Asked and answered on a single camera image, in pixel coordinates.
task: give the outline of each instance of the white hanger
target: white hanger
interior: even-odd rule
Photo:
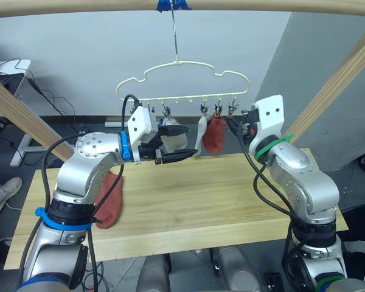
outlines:
[[[134,80],[134,81],[137,81],[138,83],[143,83],[148,79],[147,75],[151,71],[154,71],[154,70],[157,70],[157,69],[160,69],[160,68],[164,68],[164,67],[169,67],[169,66],[181,66],[181,65],[184,65],[184,64],[194,64],[194,65],[205,66],[205,67],[211,68],[212,74],[216,77],[222,77],[227,73],[232,74],[232,75],[237,75],[239,77],[242,77],[245,80],[247,87],[244,91],[240,91],[240,92],[201,94],[201,95],[196,95],[196,96],[156,97],[156,98],[152,98],[152,99],[140,99],[140,100],[145,101],[145,102],[149,102],[151,100],[158,100],[160,102],[162,102],[163,100],[174,100],[177,103],[179,99],[188,99],[188,101],[191,102],[195,98],[202,98],[204,101],[206,101],[208,97],[217,97],[218,100],[221,100],[222,97],[225,97],[225,96],[233,96],[233,99],[235,100],[237,98],[237,96],[239,96],[241,94],[244,94],[244,93],[247,93],[250,89],[250,81],[249,81],[249,78],[247,78],[247,76],[243,75],[242,73],[239,73],[239,72],[236,72],[236,71],[231,71],[231,70],[225,70],[225,71],[223,71],[222,73],[219,74],[219,73],[215,72],[215,68],[210,64],[202,63],[202,62],[196,62],[196,61],[179,61],[178,60],[177,36],[176,36],[175,14],[174,14],[174,11],[173,11],[173,0],[170,0],[170,8],[171,8],[171,11],[172,11],[173,32],[174,32],[174,36],[175,36],[176,60],[172,63],[166,63],[166,64],[158,65],[158,66],[152,67],[150,69],[147,69],[144,72],[144,77],[145,78],[143,78],[141,80],[137,79],[136,77],[131,77],[129,79],[126,79],[126,80],[120,82],[118,84],[118,86],[116,87],[116,95],[118,96],[118,98],[120,98],[120,100],[124,100],[124,98],[122,98],[119,94],[119,89],[120,89],[120,87],[122,87],[122,85],[126,84],[127,82],[130,82],[130,81]]]

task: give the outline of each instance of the gray wall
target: gray wall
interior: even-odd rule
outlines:
[[[258,99],[284,97],[283,132],[296,120],[365,32],[365,17],[293,13]],[[365,153],[365,69],[296,141],[324,171]]]
[[[238,101],[250,107],[281,39],[290,13],[178,11],[176,25],[181,60],[213,64],[218,72],[240,71],[251,79],[251,92]],[[65,96],[77,114],[120,115],[115,87],[122,80],[142,78],[149,67],[174,61],[171,13],[89,12],[0,19],[0,60],[32,61],[41,88]],[[208,69],[178,67],[132,83],[123,94],[138,97],[241,91],[237,77],[214,79]],[[159,102],[152,104],[161,113]],[[199,116],[200,101],[170,103],[177,116]],[[29,99],[40,115],[57,115],[46,101]],[[72,112],[64,100],[57,106]]]

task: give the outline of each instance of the wood grain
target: wood grain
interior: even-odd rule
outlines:
[[[49,169],[50,189],[59,169]],[[97,260],[148,256],[212,246],[284,238],[289,219],[261,202],[252,189],[254,172],[243,155],[190,158],[154,165],[126,164],[120,219],[93,227]],[[283,206],[260,181],[262,193]],[[35,172],[16,227],[5,269],[19,267],[21,253],[44,204],[41,172]],[[338,230],[347,226],[338,213]]]
[[[194,10],[263,10],[365,15],[365,0],[188,0]],[[156,10],[158,0],[0,0],[0,17],[46,13]]]
[[[43,119],[31,112],[1,84],[0,113],[46,148],[61,139],[60,135],[48,126]],[[72,156],[73,151],[69,144],[64,142],[53,150],[53,154],[66,161]]]
[[[287,129],[285,136],[295,134],[294,141],[328,108],[331,103],[345,90],[350,82],[365,67],[365,33],[342,62],[336,72],[330,77],[301,115]]]

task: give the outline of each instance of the person's foot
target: person's foot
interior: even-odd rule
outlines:
[[[22,186],[22,179],[19,177],[12,178],[4,185],[0,185],[0,211],[4,207],[5,202],[16,195]]]

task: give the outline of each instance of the wooden tabletop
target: wooden tabletop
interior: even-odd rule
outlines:
[[[58,171],[47,170],[51,190]],[[130,163],[125,165],[123,175],[119,221],[109,229],[92,227],[98,261],[286,236],[288,217],[267,206],[254,193],[255,173],[242,154],[190,158],[165,165]],[[264,196],[284,206],[261,180],[259,188]],[[24,245],[37,221],[34,211],[43,205],[41,171],[37,170],[4,269],[19,267]],[[340,212],[337,228],[347,229]]]

